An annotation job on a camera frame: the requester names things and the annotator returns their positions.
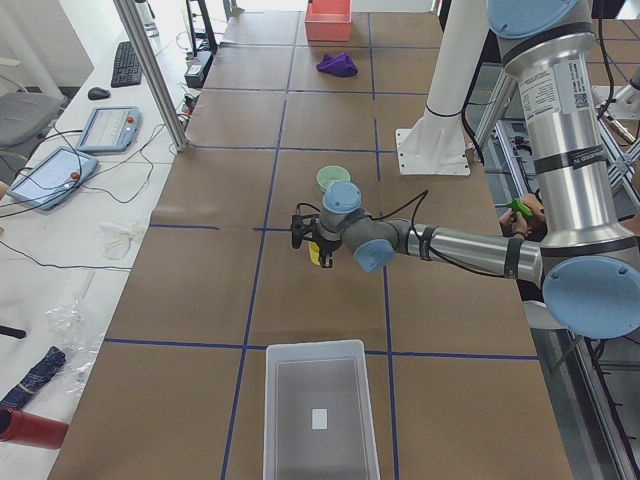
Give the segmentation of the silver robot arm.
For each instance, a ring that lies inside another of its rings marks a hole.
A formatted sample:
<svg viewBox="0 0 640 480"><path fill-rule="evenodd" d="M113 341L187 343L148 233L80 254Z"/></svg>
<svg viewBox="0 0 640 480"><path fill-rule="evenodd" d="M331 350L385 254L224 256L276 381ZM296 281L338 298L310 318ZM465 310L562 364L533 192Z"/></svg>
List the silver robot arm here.
<svg viewBox="0 0 640 480"><path fill-rule="evenodd" d="M545 208L541 242L382 220L361 206L361 192L339 181L325 191L308 234L319 262L348 248L365 271L396 255L529 281L560 327L591 339L616 338L639 325L639 246L617 220L585 57L594 44L588 1L452 3L423 117L399 132L405 174L452 169L452 140L475 65L489 33L505 72L517 82Z"/></svg>

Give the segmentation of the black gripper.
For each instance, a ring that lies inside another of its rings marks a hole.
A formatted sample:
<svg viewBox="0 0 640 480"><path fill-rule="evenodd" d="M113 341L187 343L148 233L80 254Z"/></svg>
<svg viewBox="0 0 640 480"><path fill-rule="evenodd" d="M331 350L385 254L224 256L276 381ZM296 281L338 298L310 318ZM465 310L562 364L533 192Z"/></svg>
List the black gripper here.
<svg viewBox="0 0 640 480"><path fill-rule="evenodd" d="M313 233L313 242L319 248L320 266L322 268L331 268L333 266L332 254L341 247L341 239L333 234L327 239L319 230L315 230Z"/></svg>

